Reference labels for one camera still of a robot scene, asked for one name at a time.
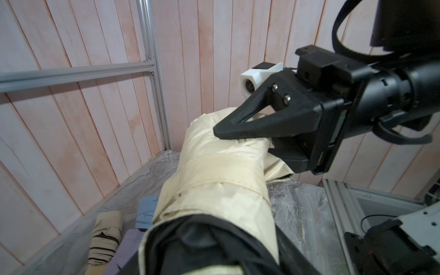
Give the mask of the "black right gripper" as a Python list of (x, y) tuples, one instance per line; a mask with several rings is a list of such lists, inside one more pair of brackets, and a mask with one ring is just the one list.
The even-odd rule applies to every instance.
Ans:
[(272, 74), (214, 128), (220, 139), (272, 138), (270, 153), (294, 172), (326, 173), (353, 126), (371, 69), (316, 46), (296, 51), (297, 69)]

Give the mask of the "light blue folded umbrella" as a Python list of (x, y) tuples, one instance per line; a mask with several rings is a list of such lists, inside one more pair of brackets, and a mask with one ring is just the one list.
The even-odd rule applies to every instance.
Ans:
[(155, 196), (146, 196), (139, 200), (135, 219), (136, 230), (147, 231), (153, 226), (153, 218), (157, 203), (158, 198)]

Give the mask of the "purple umbrella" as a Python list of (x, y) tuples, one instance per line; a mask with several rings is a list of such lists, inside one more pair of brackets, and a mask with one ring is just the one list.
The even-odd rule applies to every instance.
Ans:
[(139, 249), (139, 245), (145, 232), (130, 229), (123, 237), (116, 254), (108, 264), (105, 275), (116, 275), (129, 262)]

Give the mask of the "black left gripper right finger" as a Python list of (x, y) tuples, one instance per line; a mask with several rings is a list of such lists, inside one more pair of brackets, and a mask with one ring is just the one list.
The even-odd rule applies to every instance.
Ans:
[(280, 269), (283, 275), (320, 275), (286, 234), (276, 225)]

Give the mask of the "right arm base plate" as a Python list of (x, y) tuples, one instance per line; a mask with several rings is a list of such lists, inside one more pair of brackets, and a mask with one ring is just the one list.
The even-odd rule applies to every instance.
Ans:
[(438, 275), (440, 203), (371, 227), (364, 236), (345, 232), (353, 275)]

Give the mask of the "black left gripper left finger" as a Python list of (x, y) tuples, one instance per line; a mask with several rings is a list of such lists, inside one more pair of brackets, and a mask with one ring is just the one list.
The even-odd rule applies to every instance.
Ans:
[(138, 252), (119, 270), (118, 275), (140, 275)]

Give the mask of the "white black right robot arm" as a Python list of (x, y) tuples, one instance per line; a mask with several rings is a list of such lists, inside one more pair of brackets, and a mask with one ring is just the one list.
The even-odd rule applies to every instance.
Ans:
[(332, 28), (333, 51), (308, 45), (286, 68), (263, 62), (244, 73), (247, 100), (213, 129), (220, 139), (270, 138), (270, 153), (294, 172), (328, 172), (343, 140), (372, 132), (397, 145), (440, 110), (440, 3), (380, 1), (370, 44), (385, 55), (353, 51), (338, 30), (358, 1), (346, 1)]

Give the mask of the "beige umbrella black lining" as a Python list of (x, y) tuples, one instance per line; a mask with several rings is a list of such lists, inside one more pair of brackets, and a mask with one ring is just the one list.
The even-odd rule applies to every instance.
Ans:
[(139, 246), (141, 274), (281, 273), (267, 185), (294, 173), (268, 152), (268, 138), (216, 137), (214, 126), (232, 112), (203, 114), (187, 129), (177, 171)]

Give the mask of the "small beige striped umbrella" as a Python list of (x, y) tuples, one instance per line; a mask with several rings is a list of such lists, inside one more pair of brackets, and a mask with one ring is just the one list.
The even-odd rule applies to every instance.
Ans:
[(123, 213), (100, 213), (92, 229), (86, 275), (103, 275), (121, 243)]

